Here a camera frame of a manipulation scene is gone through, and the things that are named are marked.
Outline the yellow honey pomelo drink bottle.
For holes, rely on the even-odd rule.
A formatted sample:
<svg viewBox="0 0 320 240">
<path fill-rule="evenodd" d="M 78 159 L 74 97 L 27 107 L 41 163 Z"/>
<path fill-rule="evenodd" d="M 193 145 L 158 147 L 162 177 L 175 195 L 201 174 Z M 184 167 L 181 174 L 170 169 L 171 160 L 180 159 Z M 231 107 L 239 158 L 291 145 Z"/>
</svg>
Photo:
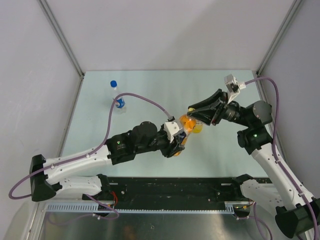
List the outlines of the yellow honey pomelo drink bottle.
<svg viewBox="0 0 320 240">
<path fill-rule="evenodd" d="M 198 134 L 203 130 L 203 127 L 204 127 L 204 124 L 201 121 L 196 120 L 196 123 L 192 132 L 195 134 Z"/>
</svg>

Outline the orange juice bottle yellow cap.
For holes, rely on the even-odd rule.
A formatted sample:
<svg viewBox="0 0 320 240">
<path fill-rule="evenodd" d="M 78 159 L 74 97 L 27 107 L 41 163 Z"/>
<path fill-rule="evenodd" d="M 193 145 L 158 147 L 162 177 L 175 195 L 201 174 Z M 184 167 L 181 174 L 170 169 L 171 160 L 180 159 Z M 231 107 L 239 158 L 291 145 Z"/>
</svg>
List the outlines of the orange juice bottle yellow cap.
<svg viewBox="0 0 320 240">
<path fill-rule="evenodd" d="M 179 118 L 179 121 L 180 121 L 180 123 L 182 125 L 183 132 L 178 135 L 178 137 L 180 139 L 180 144 L 179 144 L 180 150 L 177 151 L 173 155 L 174 157 L 177 157 L 178 155 L 180 155 L 182 150 L 185 149 L 185 145 L 186 145 L 186 142 L 188 140 L 188 137 L 193 132 L 193 130 L 194 130 L 196 124 L 197 124 L 196 120 L 191 118 L 191 117 L 189 117 L 187 114 L 182 115 Z"/>
</svg>

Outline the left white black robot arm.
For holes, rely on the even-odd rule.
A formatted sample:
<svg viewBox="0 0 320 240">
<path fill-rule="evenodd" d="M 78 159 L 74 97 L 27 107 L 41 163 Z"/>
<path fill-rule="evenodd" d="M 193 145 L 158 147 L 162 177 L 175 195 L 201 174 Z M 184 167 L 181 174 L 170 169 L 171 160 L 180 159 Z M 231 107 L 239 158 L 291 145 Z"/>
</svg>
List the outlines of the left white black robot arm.
<svg viewBox="0 0 320 240">
<path fill-rule="evenodd" d="M 57 158 L 36 155 L 30 164 L 31 199 L 42 202 L 67 193 L 105 200 L 111 193 L 107 177 L 101 173 L 85 177 L 79 175 L 81 172 L 129 162 L 136 155 L 148 152 L 160 151 L 164 157 L 171 158 L 184 150 L 186 137 L 187 132 L 176 121 L 167 121 L 160 129 L 145 121 L 132 130 L 107 139 L 97 149 Z"/>
</svg>

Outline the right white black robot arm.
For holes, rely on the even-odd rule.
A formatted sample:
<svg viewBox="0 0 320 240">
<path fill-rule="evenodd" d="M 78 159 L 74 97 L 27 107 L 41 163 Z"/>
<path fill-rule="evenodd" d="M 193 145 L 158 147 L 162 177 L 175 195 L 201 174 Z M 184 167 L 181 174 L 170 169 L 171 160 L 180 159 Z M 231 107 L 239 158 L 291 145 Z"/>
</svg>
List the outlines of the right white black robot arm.
<svg viewBox="0 0 320 240">
<path fill-rule="evenodd" d="M 276 189 L 272 192 L 249 175 L 243 175 L 244 179 L 230 188 L 231 196 L 237 201 L 245 197 L 254 200 L 274 216 L 287 238 L 314 234 L 313 238 L 318 240 L 320 200 L 295 176 L 268 133 L 266 125 L 272 122 L 271 105 L 259 100 L 243 107 L 233 96 L 218 89 L 209 98 L 190 105 L 187 113 L 208 126 L 217 125 L 221 120 L 244 126 L 244 130 L 237 132 L 238 145 L 262 167 Z"/>
</svg>

